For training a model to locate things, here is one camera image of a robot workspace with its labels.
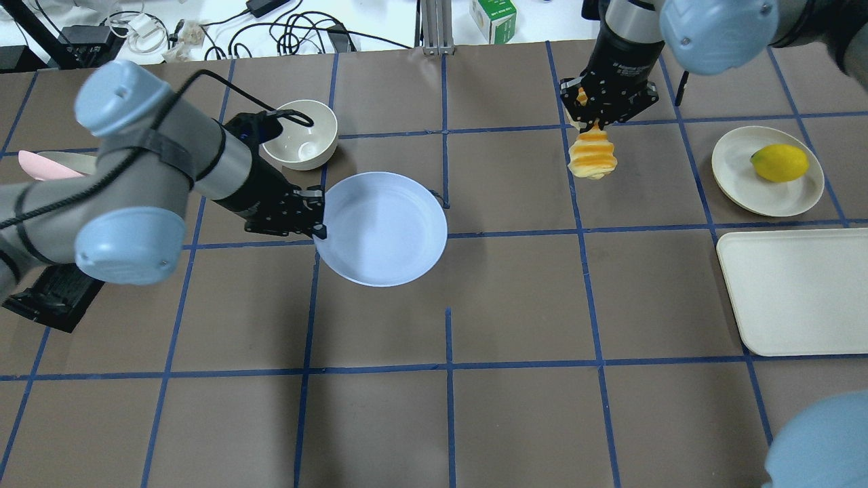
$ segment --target white floor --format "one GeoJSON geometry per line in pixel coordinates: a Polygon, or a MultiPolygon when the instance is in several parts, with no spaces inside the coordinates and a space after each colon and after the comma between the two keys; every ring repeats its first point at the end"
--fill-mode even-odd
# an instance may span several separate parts
{"type": "MultiPolygon", "coordinates": [[[[245,25],[257,22],[271,22],[281,13],[290,10],[298,4],[299,0],[292,0],[286,5],[275,10],[271,14],[260,19],[252,15],[245,15],[222,25],[213,26],[209,33],[223,49],[226,49],[233,34],[245,25]]],[[[33,4],[33,0],[24,0],[25,3],[33,4]]],[[[381,36],[392,41],[413,44],[413,35],[416,22],[416,0],[301,0],[301,7],[296,12],[308,10],[320,10],[335,16],[344,23],[347,29],[364,32],[374,36],[381,36]]],[[[76,0],[76,3],[92,3],[100,5],[104,11],[108,11],[112,0],[76,0]]],[[[228,18],[245,9],[242,0],[126,0],[116,2],[124,10],[140,10],[144,3],[144,11],[159,17],[169,28],[179,20],[195,20],[200,23],[214,22],[228,18]]],[[[513,0],[518,9],[516,35],[513,43],[529,43],[536,41],[560,41],[567,39],[592,39],[596,37],[598,25],[581,18],[580,11],[582,2],[579,0],[513,0]]],[[[70,7],[72,0],[40,0],[40,4],[49,14],[51,19],[59,26],[86,24],[96,25],[104,17],[104,13],[83,7],[70,7]]],[[[485,38],[479,28],[470,19],[470,0],[453,0],[452,2],[452,28],[455,44],[483,44],[485,38]]],[[[14,22],[0,10],[0,45],[15,45],[22,43],[22,35],[14,22]]],[[[252,51],[253,56],[275,56],[277,54],[275,42],[268,36],[267,27],[255,27],[246,30],[239,36],[252,51]]],[[[47,59],[32,39],[28,39],[30,48],[40,57],[47,59]]],[[[354,37],[353,41],[361,50],[399,49],[388,43],[377,40],[354,37]]],[[[312,43],[303,43],[302,54],[316,52],[312,43]]],[[[206,39],[203,48],[191,50],[193,59],[202,59],[205,50],[210,46],[206,39]]],[[[325,42],[328,50],[332,46],[325,42]]],[[[151,64],[162,62],[162,52],[165,48],[159,48],[147,55],[136,54],[127,45],[123,47],[120,58],[131,59],[139,64],[151,64]]]]}

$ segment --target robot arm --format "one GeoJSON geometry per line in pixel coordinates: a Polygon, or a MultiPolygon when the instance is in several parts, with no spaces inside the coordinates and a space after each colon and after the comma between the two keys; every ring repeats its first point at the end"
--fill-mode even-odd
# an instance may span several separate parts
{"type": "Polygon", "coordinates": [[[134,63],[100,68],[76,98],[79,123],[102,139],[96,173],[0,186],[0,298],[30,269],[72,262],[107,282],[164,280],[181,254],[191,189],[249,232],[325,238],[323,189],[292,185],[259,157],[259,143],[281,131],[278,117],[313,124],[269,111],[224,128],[134,63]]]}
{"type": "Polygon", "coordinates": [[[600,20],[588,67],[561,80],[561,98],[581,131],[625,122],[657,102],[648,81],[663,45],[679,64],[717,75],[767,45],[825,42],[838,67],[868,89],[868,3],[863,0],[585,0],[600,20]],[[579,90],[587,101],[579,102],[579,90]]]}

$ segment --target blue rounded object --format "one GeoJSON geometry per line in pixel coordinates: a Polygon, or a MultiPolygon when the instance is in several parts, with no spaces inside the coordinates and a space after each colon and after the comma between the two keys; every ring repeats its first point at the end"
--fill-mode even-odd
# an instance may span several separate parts
{"type": "Polygon", "coordinates": [[[76,97],[76,120],[96,137],[115,134],[171,95],[167,82],[132,61],[115,60],[91,75],[76,97]]]}
{"type": "Polygon", "coordinates": [[[868,390],[824,399],[787,423],[766,457],[764,488],[868,486],[868,390]]]}
{"type": "Polygon", "coordinates": [[[667,0],[663,39],[687,71],[718,75],[754,59],[778,29],[778,0],[667,0]]]}
{"type": "Polygon", "coordinates": [[[175,212],[130,207],[100,215],[76,236],[76,264],[108,283],[153,285],[178,265],[186,227],[175,212]]]}

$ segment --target green box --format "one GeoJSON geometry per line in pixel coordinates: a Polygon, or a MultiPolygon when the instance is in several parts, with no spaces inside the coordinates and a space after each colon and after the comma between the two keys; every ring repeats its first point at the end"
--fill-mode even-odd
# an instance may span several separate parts
{"type": "Polygon", "coordinates": [[[470,16],[489,44],[506,44],[516,34],[518,10],[510,0],[470,0],[470,16]]]}

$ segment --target plate with lemon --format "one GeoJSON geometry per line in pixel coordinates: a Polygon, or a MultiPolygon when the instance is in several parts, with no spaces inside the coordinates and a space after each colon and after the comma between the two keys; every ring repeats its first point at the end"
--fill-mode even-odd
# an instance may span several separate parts
{"type": "Polygon", "coordinates": [[[714,179],[732,201],[755,214],[790,217],[823,195],[817,156],[795,137],[761,126],[727,132],[712,153],[714,179]]]}

